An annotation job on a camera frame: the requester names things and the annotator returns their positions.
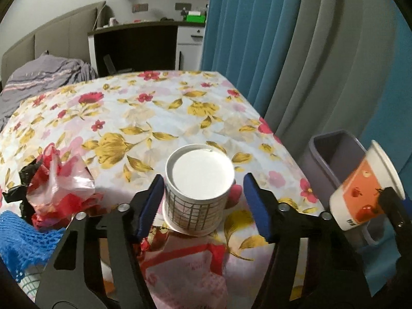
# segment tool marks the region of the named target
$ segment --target white drawer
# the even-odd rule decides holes
[[[177,44],[198,44],[203,42],[205,28],[203,27],[179,27]]]

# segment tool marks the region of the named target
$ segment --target green box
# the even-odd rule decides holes
[[[186,22],[195,22],[195,23],[205,23],[206,22],[206,16],[205,15],[187,15],[186,16]]]

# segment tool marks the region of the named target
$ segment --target beige upholstered headboard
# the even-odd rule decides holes
[[[46,50],[51,55],[78,58],[90,63],[87,33],[93,30],[96,17],[104,4],[103,1],[73,10],[20,39],[2,57],[3,84],[17,68],[37,59]],[[101,12],[97,26],[102,26],[104,21],[104,12]]]

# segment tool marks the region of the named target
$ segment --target floral tablecloth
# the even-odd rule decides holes
[[[27,99],[0,134],[1,189],[19,184],[18,171],[51,142],[60,149],[63,161],[75,154],[83,157],[107,207],[128,202],[137,191],[147,189],[157,173],[164,174],[166,160],[175,149],[206,143],[230,157],[238,184],[252,172],[262,188],[300,212],[319,214],[323,210],[280,140],[216,72],[122,74]],[[227,307],[250,308],[273,246],[258,236],[244,196],[226,207],[221,226],[202,240],[227,247],[223,270]],[[161,214],[154,225],[164,226]],[[168,233],[172,231],[152,229],[142,245],[147,257],[167,246]],[[187,241],[199,241],[181,240],[185,246]],[[297,271],[296,293],[303,281],[304,256]]]

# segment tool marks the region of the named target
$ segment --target metal screw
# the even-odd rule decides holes
[[[279,210],[280,211],[285,212],[285,211],[289,211],[289,209],[290,209],[290,205],[288,205],[287,203],[279,204]]]
[[[85,218],[86,217],[86,213],[84,212],[84,211],[81,211],[81,212],[78,212],[77,214],[76,214],[76,220],[82,220],[83,218]]]
[[[325,221],[330,221],[332,219],[332,215],[326,211],[322,212],[321,217],[325,220]]]
[[[130,209],[130,204],[128,203],[122,203],[121,205],[117,207],[117,210],[119,211],[127,211],[129,209]]]

